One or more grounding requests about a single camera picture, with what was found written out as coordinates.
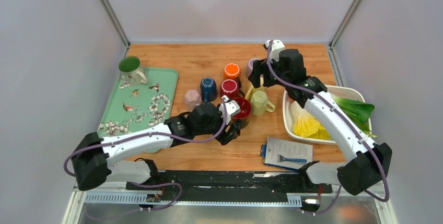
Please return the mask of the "blue razor package card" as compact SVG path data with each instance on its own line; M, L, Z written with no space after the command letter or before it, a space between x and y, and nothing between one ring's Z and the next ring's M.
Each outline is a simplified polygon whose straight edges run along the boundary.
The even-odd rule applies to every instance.
M266 166L297 171L313 161L313 146L268 137L261 146L260 155Z

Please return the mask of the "black skull mug red inside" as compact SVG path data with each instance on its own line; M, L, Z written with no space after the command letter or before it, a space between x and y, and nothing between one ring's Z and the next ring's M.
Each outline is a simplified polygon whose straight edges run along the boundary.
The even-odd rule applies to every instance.
M240 112L232 117L232 121L237 127L237 130L240 131L249 124L250 116L252 114L252 105L247 99L241 97L233 98L233 101L235 101L240 107Z

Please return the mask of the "white vegetable basin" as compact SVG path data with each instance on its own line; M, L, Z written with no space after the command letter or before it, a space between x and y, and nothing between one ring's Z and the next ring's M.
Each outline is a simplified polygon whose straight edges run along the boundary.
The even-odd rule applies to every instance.
M342 98L350 99L350 100L357 100L360 102L365 102L365 99L363 95L358 92L355 89L347 88L347 87L340 87L340 86L334 86L334 85L326 85L328 88L328 92ZM296 118L294 114L291 111L291 105L293 103L293 100L287 95L287 91L284 91L283 95L283 120L284 120L284 126L287 134L290 136L290 138L304 141L308 143L314 143L314 144L322 144L322 145L336 145L336 142L333 140L323 140L323 139L315 139L315 138L302 138L296 134L294 134L293 127L296 123Z

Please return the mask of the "pink octagonal mug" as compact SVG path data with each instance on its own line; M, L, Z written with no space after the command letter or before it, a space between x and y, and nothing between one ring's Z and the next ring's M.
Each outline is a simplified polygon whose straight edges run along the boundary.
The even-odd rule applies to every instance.
M201 105L202 104L202 98L200 93L195 90L188 90L184 96L184 101L185 104L187 106L187 108L189 109L189 111L192 111L196 106Z

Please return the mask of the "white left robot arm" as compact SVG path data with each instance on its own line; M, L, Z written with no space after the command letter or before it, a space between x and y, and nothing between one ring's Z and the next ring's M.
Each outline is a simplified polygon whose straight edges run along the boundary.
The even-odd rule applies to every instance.
M127 158L154 149L195 143L195 137L200 135L209 135L208 140L215 139L226 145L240 132L231 121L239 113L240 106L233 100L218 106L203 103L191 112L131 134L99 137L96 132L89 133L66 159L72 162L74 171L68 170L67 163L64 169L75 177L81 191L92 190L106 182L137 183L153 190L160 182L153 166L146 161L127 161Z

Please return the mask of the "green floral serving tray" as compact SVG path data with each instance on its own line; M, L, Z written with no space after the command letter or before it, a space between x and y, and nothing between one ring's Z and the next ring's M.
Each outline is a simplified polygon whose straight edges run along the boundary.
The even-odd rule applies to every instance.
M118 77L97 130L99 137L138 132L169 118L178 72L146 67L145 73L148 83L139 86Z

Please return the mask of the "green bok choy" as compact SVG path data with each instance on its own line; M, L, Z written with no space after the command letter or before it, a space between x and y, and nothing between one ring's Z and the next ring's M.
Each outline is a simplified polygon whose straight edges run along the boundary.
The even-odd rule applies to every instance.
M373 104L332 95L335 103L352 122L369 137L376 137L369 127L369 118L375 109Z

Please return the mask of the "yellow mug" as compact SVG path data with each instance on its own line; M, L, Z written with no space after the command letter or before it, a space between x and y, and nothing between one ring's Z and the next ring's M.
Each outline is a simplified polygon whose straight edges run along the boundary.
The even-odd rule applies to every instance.
M257 91L265 91L266 88L263 86L263 84L264 84L264 79L263 79L263 77L261 76L261 77L260 77L260 87L255 88L255 87L251 84L250 87L249 87L249 89L248 89L248 91L247 91L247 93L245 94L245 98L246 98L247 100L250 100L251 97L252 97L252 95L253 95L255 92L257 92Z

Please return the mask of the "dark blue octagonal mug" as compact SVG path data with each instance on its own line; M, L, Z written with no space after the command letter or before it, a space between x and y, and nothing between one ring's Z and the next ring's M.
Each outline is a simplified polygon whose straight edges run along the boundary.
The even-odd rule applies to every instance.
M217 98L216 81L211 77L204 77L200 83L201 98L203 102L212 102Z

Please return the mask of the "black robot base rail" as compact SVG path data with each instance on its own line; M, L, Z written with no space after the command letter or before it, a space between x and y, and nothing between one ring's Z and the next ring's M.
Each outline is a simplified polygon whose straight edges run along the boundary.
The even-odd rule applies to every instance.
M164 199L174 199L182 188L181 201L194 202L287 202L288 193L317 195L319 191L331 193L327 184L318 186L296 172L245 172L245 171L186 171L165 170L149 179L146 184L158 185Z

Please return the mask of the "cream floral mug green inside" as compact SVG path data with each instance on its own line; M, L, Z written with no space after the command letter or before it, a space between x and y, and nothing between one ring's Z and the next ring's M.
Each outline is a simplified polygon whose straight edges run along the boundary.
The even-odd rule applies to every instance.
M118 64L118 69L123 81L130 86L145 85L148 83L145 69L141 64L141 60L136 56L128 56L122 59Z

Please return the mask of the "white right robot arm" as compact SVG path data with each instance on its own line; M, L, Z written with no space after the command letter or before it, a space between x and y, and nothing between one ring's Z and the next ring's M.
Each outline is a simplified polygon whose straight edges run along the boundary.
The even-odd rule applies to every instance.
M389 199L387 174L392 149L386 143L376 143L360 130L335 103L327 87L317 77L306 74L303 57L297 49L280 51L277 60L267 57L254 61L248 80L257 88L261 78L266 87L284 87L294 101L320 122L347 160L346 163L313 161L304 165L298 177L303 191L311 192L319 184L334 184L352 195L366 192L374 196L369 188L382 181L385 196L381 201Z

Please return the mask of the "light green octagonal mug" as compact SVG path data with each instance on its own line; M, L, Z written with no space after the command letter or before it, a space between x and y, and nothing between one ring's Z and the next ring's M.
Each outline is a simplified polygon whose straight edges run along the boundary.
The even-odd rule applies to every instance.
M257 90L251 96L252 114L261 116L265 112L274 112L275 105L268 99L267 93L262 90Z

